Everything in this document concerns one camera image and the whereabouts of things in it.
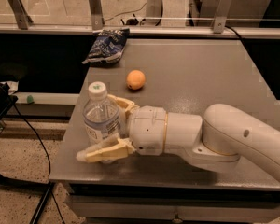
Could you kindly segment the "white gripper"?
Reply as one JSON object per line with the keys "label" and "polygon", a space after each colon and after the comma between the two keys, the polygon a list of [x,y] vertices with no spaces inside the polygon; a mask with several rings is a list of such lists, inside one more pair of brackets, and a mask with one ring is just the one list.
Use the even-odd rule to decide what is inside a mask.
{"label": "white gripper", "polygon": [[139,108],[134,101],[112,94],[108,94],[107,97],[121,108],[126,119],[129,118],[130,139],[122,139],[118,133],[112,134],[98,144],[79,151],[76,159],[87,163],[110,163],[127,158],[135,151],[140,155],[159,156],[162,154],[167,120],[166,111],[161,107],[153,106]]}

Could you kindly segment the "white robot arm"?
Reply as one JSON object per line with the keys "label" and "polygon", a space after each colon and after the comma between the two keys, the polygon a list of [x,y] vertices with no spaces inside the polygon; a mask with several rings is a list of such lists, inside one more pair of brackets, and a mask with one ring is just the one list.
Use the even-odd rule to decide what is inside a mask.
{"label": "white robot arm", "polygon": [[125,112],[127,136],[120,138],[116,133],[79,151],[78,161],[115,161],[133,153],[166,153],[192,166],[223,173],[244,157],[280,182],[280,132],[238,108],[214,104],[198,116],[140,107],[116,96],[111,99]]}

